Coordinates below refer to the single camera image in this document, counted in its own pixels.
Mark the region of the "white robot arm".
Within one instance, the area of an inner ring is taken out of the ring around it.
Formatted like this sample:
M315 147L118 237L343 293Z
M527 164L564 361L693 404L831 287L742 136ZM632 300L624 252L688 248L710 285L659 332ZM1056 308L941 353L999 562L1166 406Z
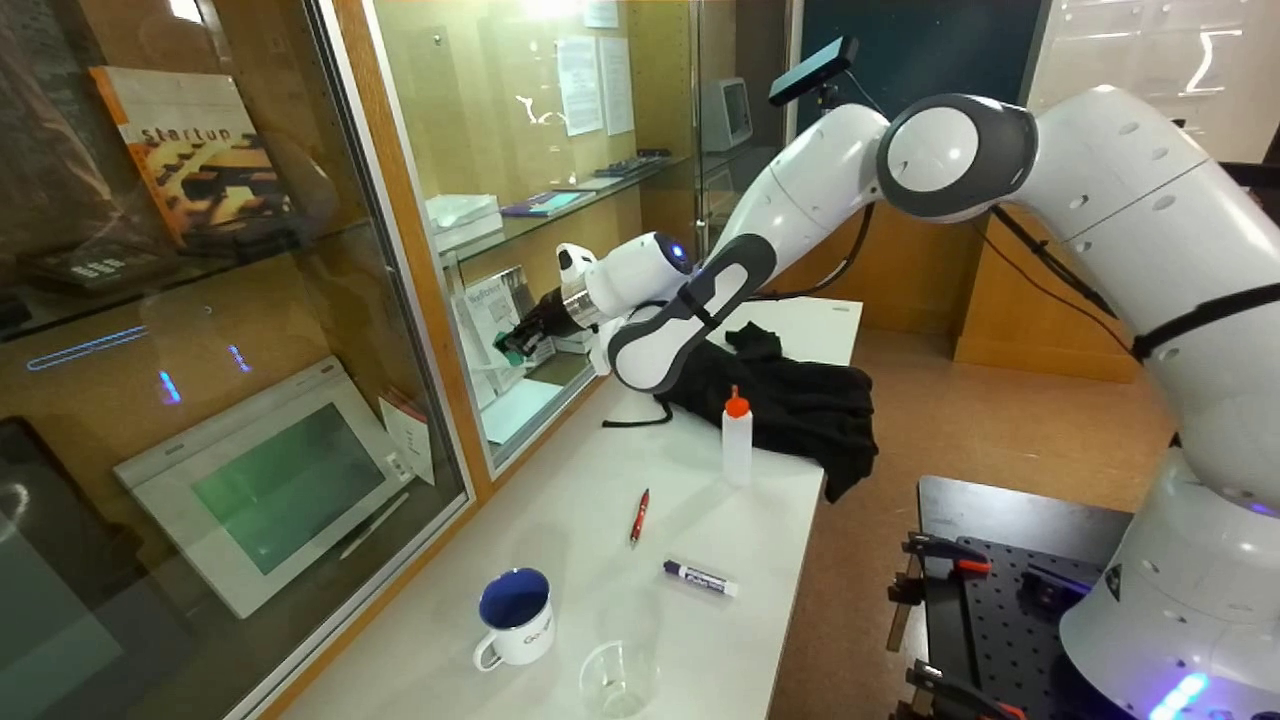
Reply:
M649 233L560 285L495 349L588 332L603 369L664 392L693 349L849 216L993 211L1126 329L1175 436L1103 574L1060 621L1067 663L1137 720L1280 717L1280 228L1175 121L1100 82L1048 113L945 91L808 122L688 261Z

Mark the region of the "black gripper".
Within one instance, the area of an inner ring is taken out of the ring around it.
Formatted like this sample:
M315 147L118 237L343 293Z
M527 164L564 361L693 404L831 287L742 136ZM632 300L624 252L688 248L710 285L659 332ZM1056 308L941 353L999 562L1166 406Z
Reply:
M510 332L495 334L490 349L509 361L531 361L546 334L573 334L577 318L560 293L542 293Z

